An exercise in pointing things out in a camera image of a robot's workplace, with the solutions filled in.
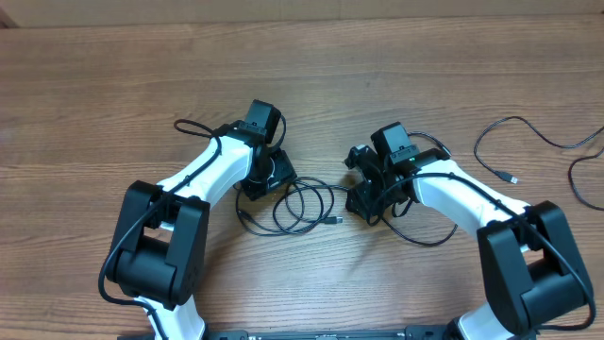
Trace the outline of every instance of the wood grain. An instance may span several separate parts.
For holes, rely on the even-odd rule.
[[[175,119],[218,127],[242,118],[254,98],[286,115],[283,148],[299,175],[350,185],[341,163],[349,148],[400,121],[440,138],[496,190],[554,201],[604,303],[603,215],[577,202],[565,176],[573,159],[604,146],[602,138],[560,150],[519,123],[497,128],[480,152],[519,177],[515,186],[472,156],[478,134],[507,115],[526,117],[564,144],[602,126],[602,16],[8,29],[0,46],[3,339],[148,331],[142,311],[109,305],[96,292],[124,191],[136,179],[171,176],[206,147],[175,132]],[[604,162],[576,171],[583,194],[604,205]],[[244,205],[268,223],[275,199]],[[445,323],[484,300],[477,247],[462,232],[443,246],[413,246],[346,213],[337,194],[342,225],[264,239],[245,233],[233,209],[228,193],[212,210],[206,274],[195,294],[215,330]],[[451,227],[421,207],[397,223],[424,240]],[[602,337],[599,318],[588,331],[543,338]]]

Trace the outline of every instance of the wire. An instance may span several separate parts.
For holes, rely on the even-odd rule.
[[[204,134],[204,133],[199,133],[196,131],[190,131],[184,128],[179,127],[179,124],[189,124],[198,128],[203,128],[205,131],[209,132],[210,134]],[[99,294],[101,295],[101,297],[110,303],[114,303],[114,304],[118,304],[118,305],[123,305],[123,306],[139,306],[139,307],[143,307],[145,310],[147,310],[147,314],[151,315],[151,317],[153,318],[153,321],[156,324],[156,327],[158,329],[158,333],[159,336],[161,337],[161,339],[163,340],[167,340],[168,337],[166,336],[166,333],[163,329],[163,327],[161,326],[161,323],[159,322],[159,317],[158,317],[158,313],[155,310],[155,308],[153,308],[153,306],[151,306],[149,303],[143,302],[143,301],[137,301],[137,300],[126,300],[126,299],[121,299],[121,298],[116,298],[116,297],[111,297],[107,291],[105,290],[105,277],[107,275],[107,266],[108,263],[111,262],[113,260],[113,258],[116,256],[118,250],[120,249],[120,247],[122,246],[122,244],[124,243],[124,241],[128,238],[128,236],[141,224],[143,224],[144,222],[146,222],[159,208],[161,208],[162,206],[164,206],[169,199],[172,197],[172,195],[177,192],[178,190],[180,190],[182,187],[184,187],[185,185],[189,184],[196,176],[198,176],[199,174],[201,174],[202,171],[206,170],[220,155],[221,151],[222,151],[222,143],[220,142],[220,138],[218,136],[214,136],[213,135],[213,130],[210,129],[209,127],[206,127],[203,124],[197,123],[195,121],[191,121],[188,119],[178,119],[174,122],[174,128],[180,132],[183,133],[187,133],[193,136],[201,136],[201,137],[206,137],[206,138],[214,138],[216,140],[216,150],[214,151],[214,153],[211,155],[210,159],[208,161],[206,161],[203,165],[201,165],[200,167],[198,167],[195,171],[193,171],[192,173],[190,173],[190,175],[188,175],[187,177],[185,177],[185,179],[183,179],[179,184],[177,184],[174,188],[172,188],[170,191],[168,191],[167,193],[165,193],[164,195],[161,196],[161,198],[153,203],[148,209],[147,211],[141,216],[139,217],[139,219],[134,222],[134,224],[132,225],[132,227],[130,227],[130,229],[124,234],[124,236],[122,237],[122,239],[116,244],[116,246],[113,248],[113,250],[111,251],[111,253],[109,254],[109,256],[107,257],[107,259],[103,262],[103,266],[101,268],[101,271],[99,272],[98,275],[98,291]]]
[[[578,162],[598,158],[598,157],[600,157],[600,155],[602,155],[602,153],[604,153],[604,147],[600,150],[600,152],[596,153],[594,156],[586,156],[586,157],[581,157],[579,159],[574,160],[568,167],[568,182],[570,183],[570,188],[573,190],[573,193],[575,194],[575,196],[577,197],[579,202],[583,203],[584,205],[586,205],[592,209],[596,209],[601,212],[604,212],[603,207],[598,207],[596,205],[593,205],[590,202],[588,202],[587,200],[585,200],[585,198],[583,198],[583,196],[581,196],[581,194],[579,193],[579,189],[577,189],[577,186],[575,185],[575,181],[573,180],[573,167],[575,166],[575,164],[577,164]]]
[[[319,184],[309,184],[308,181],[314,181]],[[327,208],[326,208],[326,204],[323,200],[323,197],[321,196],[321,193],[319,193],[319,191],[318,191],[320,189],[327,189],[327,191],[329,192],[331,202],[329,203]],[[267,228],[267,227],[261,225],[248,212],[246,212],[240,208],[239,198],[241,196],[243,188],[237,189],[237,196],[235,198],[235,213],[237,214],[237,217],[239,218],[239,221],[241,222],[243,228],[253,235],[265,236],[265,237],[275,237],[275,236],[285,236],[285,235],[301,235],[301,234],[305,234],[305,233],[313,230],[317,225],[319,225],[319,223],[336,224],[336,223],[342,222],[342,218],[339,216],[329,216],[331,214],[331,211],[333,210],[333,206],[335,204],[335,195],[333,194],[334,189],[341,190],[344,192],[347,192],[349,190],[348,188],[346,188],[342,185],[327,184],[318,178],[312,178],[312,177],[300,177],[300,178],[297,178],[296,180],[288,183],[287,186],[285,187],[285,192],[277,200],[277,202],[275,203],[275,206],[273,207],[273,221],[277,225],[277,229],[270,229],[270,228]],[[318,217],[314,218],[314,219],[304,217],[306,206],[304,203],[304,197],[302,196],[302,192],[307,191],[307,190],[311,190],[319,199],[320,212],[319,212]],[[298,194],[298,196],[299,196],[300,213],[294,212],[294,210],[290,206],[289,197],[293,194]],[[277,219],[277,209],[278,209],[279,205],[281,205],[284,201],[285,201],[285,206],[286,206],[288,212],[295,219],[295,221],[290,226],[283,226]],[[255,230],[251,229],[250,226],[248,226],[245,223],[245,221],[253,224],[258,229],[264,230],[266,232],[257,232]],[[296,226],[300,222],[306,222],[306,223],[308,223],[308,225],[296,228]]]
[[[281,132],[281,137],[279,137],[279,140],[275,143],[275,145],[273,145],[269,148],[269,151],[268,151],[269,154],[277,151],[281,147],[281,144],[283,144],[283,140],[285,139],[285,132],[287,131],[287,124],[285,123],[285,117],[283,116],[283,114],[281,114],[279,116],[279,119],[281,119],[281,123],[283,123],[283,132]]]
[[[409,211],[409,208],[411,207],[413,203],[412,199],[409,199],[407,201],[407,205],[405,206],[405,209],[403,210],[403,212],[401,214],[396,214],[396,203],[393,204],[393,208],[392,208],[392,213],[393,213],[393,217],[398,218],[398,217],[402,217],[404,215],[407,214],[407,212]],[[383,217],[381,218],[382,221],[384,221],[384,223],[386,224],[386,226],[388,226],[388,228],[390,228],[392,231],[394,231],[394,233],[398,236],[400,236],[402,239],[409,241],[413,244],[419,245],[419,246],[424,246],[424,247],[436,247],[439,246],[443,243],[445,243],[446,241],[448,241],[451,237],[453,237],[453,235],[455,234],[455,231],[457,231],[458,225],[454,225],[453,229],[451,230],[451,232],[448,233],[448,235],[446,235],[446,237],[440,241],[436,241],[436,242],[423,242],[423,241],[417,241],[415,239],[412,239],[411,237],[403,234],[400,230],[396,229],[392,224],[390,224],[390,222],[388,222],[387,220],[385,220]]]
[[[422,137],[426,137],[430,140],[432,140],[432,142],[434,142],[438,147],[440,147],[444,152],[446,152],[449,156],[452,156],[453,154],[451,153],[451,150],[449,150],[448,147],[445,146],[445,144],[443,144],[443,142],[439,141],[436,137],[432,136],[429,133],[425,133],[423,131],[412,131],[407,133],[407,135],[409,137],[411,136],[422,136]]]
[[[550,141],[549,139],[547,139],[546,136],[544,136],[541,132],[539,132],[539,130],[534,127],[528,120],[526,120],[523,117],[519,117],[519,116],[510,116],[510,117],[506,117],[503,119],[499,119],[498,121],[490,124],[487,128],[484,129],[484,131],[482,131],[482,133],[480,133],[480,135],[478,136],[476,143],[474,144],[474,157],[476,157],[477,161],[484,166],[487,170],[491,171],[493,174],[495,174],[497,177],[499,177],[500,179],[507,181],[509,183],[514,183],[516,184],[518,182],[518,178],[512,176],[510,173],[507,173],[505,171],[498,171],[498,170],[494,170],[494,168],[492,168],[491,166],[487,165],[487,163],[485,163],[482,158],[478,155],[478,145],[480,144],[480,141],[482,141],[482,138],[489,133],[489,131],[491,131],[494,127],[496,127],[497,125],[509,121],[511,119],[517,119],[523,123],[525,123],[526,125],[528,125],[529,128],[531,128],[536,134],[537,136],[539,136],[542,140],[544,140],[546,143],[548,143],[549,145],[552,146],[556,146],[559,148],[563,148],[563,149],[572,149],[572,148],[577,148],[580,147],[582,145],[584,145],[585,143],[591,141],[592,139],[594,139],[595,136],[597,136],[600,132],[602,132],[604,130],[604,127],[601,127],[598,131],[592,133],[591,135],[589,135],[587,138],[585,138],[584,140],[578,142],[577,144],[572,144],[572,145],[562,145],[562,144],[557,144],[554,143],[552,141]],[[573,162],[580,162],[583,161],[583,159],[578,159],[576,161]],[[594,206],[592,204],[587,203],[580,195],[579,192],[576,190],[576,188],[573,189],[573,193],[575,193],[575,196],[577,197],[577,199],[585,204],[586,206],[593,208]]]
[[[596,301],[594,300],[594,296],[589,292],[589,290],[587,289],[587,286],[585,285],[585,282],[583,282],[583,280],[579,277],[579,274],[577,274],[575,269],[570,265],[570,263],[568,263],[568,261],[558,251],[558,249],[556,249],[554,246],[552,246],[552,244],[549,243],[549,241],[547,241],[547,239],[544,237],[544,235],[542,235],[541,232],[539,232],[536,228],[534,228],[531,224],[529,224],[529,222],[527,222],[526,219],[522,218],[519,214],[517,214],[516,212],[514,212],[513,210],[508,208],[503,203],[501,203],[500,200],[495,199],[494,197],[489,195],[487,192],[485,192],[482,188],[480,188],[475,183],[473,183],[472,181],[470,181],[466,178],[459,177],[453,173],[451,173],[451,174],[425,173],[425,174],[413,175],[413,176],[410,176],[407,178],[403,178],[400,181],[398,181],[397,183],[395,183],[394,185],[392,185],[390,188],[383,191],[382,194],[377,198],[377,200],[372,204],[371,209],[369,211],[370,213],[367,215],[367,223],[370,222],[372,212],[374,212],[376,210],[376,207],[377,207],[377,204],[379,203],[379,201],[384,200],[384,197],[387,194],[389,194],[393,189],[395,189],[409,181],[412,181],[415,179],[421,179],[421,178],[454,179],[456,181],[459,181],[459,182],[467,185],[468,187],[470,187],[471,189],[476,191],[478,194],[480,194],[481,196],[486,198],[489,202],[491,202],[493,205],[495,205],[498,209],[501,209],[503,212],[510,215],[512,217],[512,219],[519,222],[525,231],[528,231],[533,236],[535,236],[541,242],[543,247],[545,249],[547,249],[547,251],[549,251],[551,254],[553,254],[554,257],[556,258],[556,260],[558,260],[562,265],[564,265],[564,267],[570,272],[570,274],[573,276],[573,278],[579,285],[581,291],[583,292],[583,295],[587,299],[587,304],[589,305],[589,316],[585,319],[585,321],[582,324],[572,325],[572,326],[544,325],[544,326],[538,327],[539,330],[580,331],[580,330],[584,330],[584,329],[590,327],[594,323],[594,321],[596,320]],[[383,214],[384,214],[384,209],[381,210],[379,216],[383,216]]]

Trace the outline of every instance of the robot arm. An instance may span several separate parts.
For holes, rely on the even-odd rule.
[[[279,120],[285,124],[276,108],[255,100],[244,121],[214,130],[208,148],[176,175],[158,185],[136,181],[126,191],[110,250],[117,255],[108,258],[106,276],[155,310],[155,318],[147,311],[155,335],[145,338],[160,339],[157,319],[169,339],[201,339],[205,324],[193,292],[201,279],[210,209],[237,182],[254,200],[296,177],[287,154],[267,146]],[[160,201],[167,203],[135,223]],[[159,227],[173,232],[169,243],[144,235],[143,228]]]
[[[588,303],[593,288],[560,208],[548,201],[530,206],[506,197],[463,172],[444,150],[420,152],[400,123],[380,129],[371,139],[377,153],[360,145],[344,161],[365,178],[348,192],[348,210],[370,220],[377,213],[372,211],[374,202],[387,207],[411,199],[450,218],[478,241],[487,302],[454,320],[443,339],[530,338],[543,323]],[[525,219],[557,249],[578,279],[510,213]],[[544,257],[527,265],[522,255],[527,250],[542,250]]]

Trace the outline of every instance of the usb connector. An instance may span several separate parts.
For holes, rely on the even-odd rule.
[[[344,218],[341,216],[329,216],[325,219],[321,220],[321,223],[324,224],[340,224],[344,221]]]
[[[517,184],[518,183],[518,178],[512,176],[512,174],[509,174],[505,171],[496,171],[495,174],[504,181],[507,181],[508,183],[512,183],[512,184]]]

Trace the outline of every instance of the table surface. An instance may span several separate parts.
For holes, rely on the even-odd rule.
[[[518,185],[482,168],[472,148],[485,127],[509,115],[574,144],[602,126],[603,94],[600,15],[2,30],[0,337],[149,331],[140,308],[108,304],[96,288],[124,192],[136,179],[172,176],[205,149],[207,140],[174,131],[175,119],[216,128],[243,118],[254,98],[287,117],[283,148],[301,176],[352,185],[358,176],[342,164],[350,147],[400,121],[437,136],[462,168],[497,191],[554,201],[602,306],[604,214],[578,203],[566,170],[596,153],[604,137],[561,150],[520,123],[497,128],[481,153],[519,177]],[[604,161],[576,172],[583,194],[603,205]],[[211,212],[205,275],[194,295],[211,328],[392,329],[446,323],[484,301],[469,235],[414,246],[383,225],[368,227],[336,195],[343,224],[281,238],[246,233],[234,193],[223,197]],[[244,206],[270,223],[275,200]],[[309,213],[316,208],[309,203]],[[395,223],[422,240],[451,228],[419,206]],[[544,339],[602,337],[600,317],[588,331]]]

